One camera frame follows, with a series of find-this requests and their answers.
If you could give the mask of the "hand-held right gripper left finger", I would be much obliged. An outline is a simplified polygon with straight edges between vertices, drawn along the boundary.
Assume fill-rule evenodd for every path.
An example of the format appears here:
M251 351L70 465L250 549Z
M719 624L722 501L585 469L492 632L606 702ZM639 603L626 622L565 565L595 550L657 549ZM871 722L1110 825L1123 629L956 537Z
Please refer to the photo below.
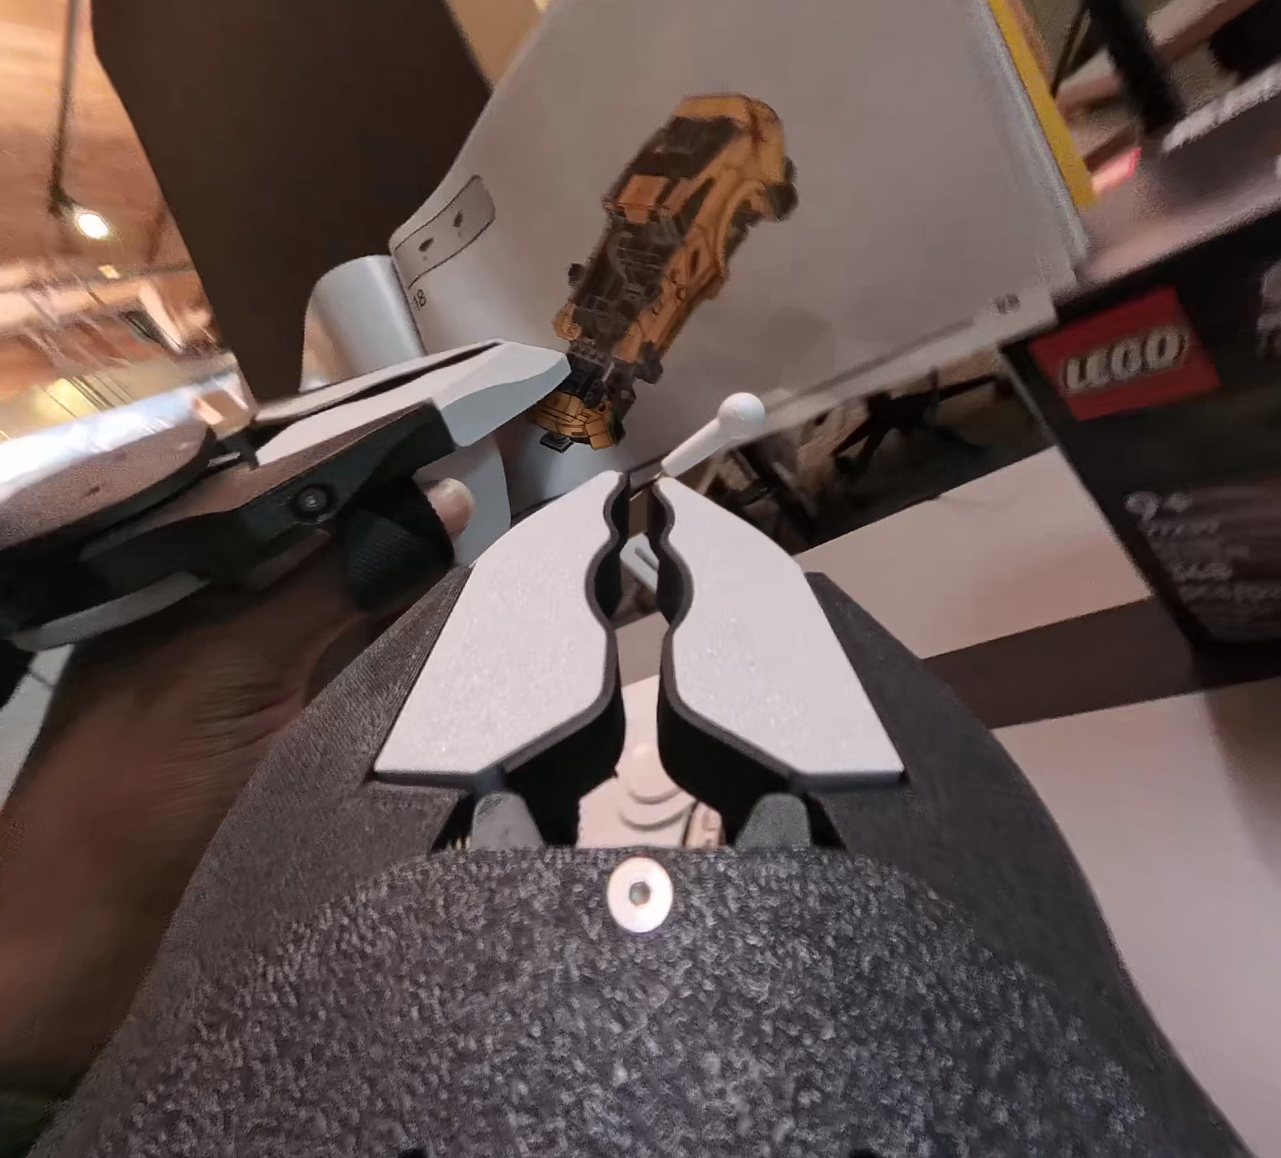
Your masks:
M624 738L611 614L629 480L605 472L511 527L457 591L382 743L379 783L510 792L577 825Z

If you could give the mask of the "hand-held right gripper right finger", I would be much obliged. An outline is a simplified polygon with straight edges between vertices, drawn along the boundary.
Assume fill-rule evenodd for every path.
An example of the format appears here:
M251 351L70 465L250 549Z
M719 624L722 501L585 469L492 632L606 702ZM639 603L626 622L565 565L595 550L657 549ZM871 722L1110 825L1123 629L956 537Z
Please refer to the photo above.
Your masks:
M649 490L667 626L657 738L667 776L722 825L768 796L896 787L904 765L791 557L680 482Z

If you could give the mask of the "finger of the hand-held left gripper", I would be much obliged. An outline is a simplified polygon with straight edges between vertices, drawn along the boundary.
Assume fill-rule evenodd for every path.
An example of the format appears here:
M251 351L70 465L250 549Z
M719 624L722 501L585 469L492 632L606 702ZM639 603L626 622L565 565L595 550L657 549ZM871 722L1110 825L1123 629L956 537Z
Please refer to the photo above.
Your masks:
M482 352L487 352L490 349L503 346L503 341L482 341L479 344L471 344L464 347L456 347L444 352L436 352L431 356L421 356L415 359L408 359L399 364L392 364L387 367L381 367L366 374L359 374L358 377L341 377L336 382L325 382L325 383L310 383L305 388L300 388L300 393L333 393L338 387L345 385L376 385L381 382L389 382L394 379L412 379L418 377L421 374L426 374L430 370L439 370L451 365L459 365Z
M351 457L376 472L417 472L520 418L565 374L561 352L495 347L412 379L297 395L256 415L251 426L268 439L253 467L307 472Z

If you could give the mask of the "white book stand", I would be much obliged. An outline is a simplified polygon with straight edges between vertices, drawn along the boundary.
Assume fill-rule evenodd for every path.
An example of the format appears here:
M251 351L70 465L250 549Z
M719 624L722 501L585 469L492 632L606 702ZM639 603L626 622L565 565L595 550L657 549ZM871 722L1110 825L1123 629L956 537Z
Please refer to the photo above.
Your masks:
M94 48L224 341L295 390L322 276L381 253L489 99L446 0L91 0Z

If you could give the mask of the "black lego set box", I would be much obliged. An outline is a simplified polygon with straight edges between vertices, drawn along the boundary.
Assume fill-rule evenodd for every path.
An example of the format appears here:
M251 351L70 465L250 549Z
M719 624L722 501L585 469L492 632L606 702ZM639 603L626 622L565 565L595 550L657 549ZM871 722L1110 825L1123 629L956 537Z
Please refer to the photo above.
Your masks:
M1195 110L1104 204L1055 326L1004 347L1179 632L1277 660L1277 65Z

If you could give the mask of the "instruction booklet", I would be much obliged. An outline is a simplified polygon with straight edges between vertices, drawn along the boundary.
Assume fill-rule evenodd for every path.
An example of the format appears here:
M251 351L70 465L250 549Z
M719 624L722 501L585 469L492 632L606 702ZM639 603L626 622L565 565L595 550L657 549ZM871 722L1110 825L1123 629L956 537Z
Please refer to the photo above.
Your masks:
M425 356L564 354L489 434L534 504L1022 339L1078 285L1089 184L1010 27L997 0L552 0L351 303L399 305Z

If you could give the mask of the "person's left hand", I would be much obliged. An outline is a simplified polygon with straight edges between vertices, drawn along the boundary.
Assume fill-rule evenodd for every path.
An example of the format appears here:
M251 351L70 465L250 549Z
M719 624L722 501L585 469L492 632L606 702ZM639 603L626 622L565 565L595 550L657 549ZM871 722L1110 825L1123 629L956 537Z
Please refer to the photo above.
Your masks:
M358 606L323 540L71 652L3 804L3 1108L73 1092L264 753L335 658L451 562L428 555Z

